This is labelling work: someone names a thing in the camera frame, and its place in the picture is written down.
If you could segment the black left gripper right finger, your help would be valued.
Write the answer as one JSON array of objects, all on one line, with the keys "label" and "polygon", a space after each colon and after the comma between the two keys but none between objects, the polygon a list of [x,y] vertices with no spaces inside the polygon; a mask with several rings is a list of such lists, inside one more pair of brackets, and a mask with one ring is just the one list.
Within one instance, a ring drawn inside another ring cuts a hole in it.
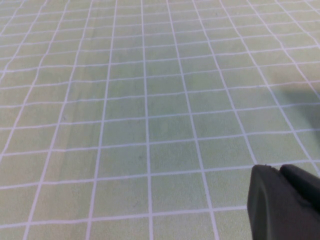
[{"label": "black left gripper right finger", "polygon": [[280,167],[280,173],[313,208],[320,211],[320,178],[292,164]]}]

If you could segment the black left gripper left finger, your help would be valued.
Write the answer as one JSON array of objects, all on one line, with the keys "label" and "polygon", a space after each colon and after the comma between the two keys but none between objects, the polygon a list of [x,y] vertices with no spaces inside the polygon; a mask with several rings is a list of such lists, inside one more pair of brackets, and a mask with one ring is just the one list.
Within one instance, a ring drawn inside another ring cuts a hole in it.
[{"label": "black left gripper left finger", "polygon": [[269,165],[251,169],[247,212],[254,240],[318,240],[320,211]]}]

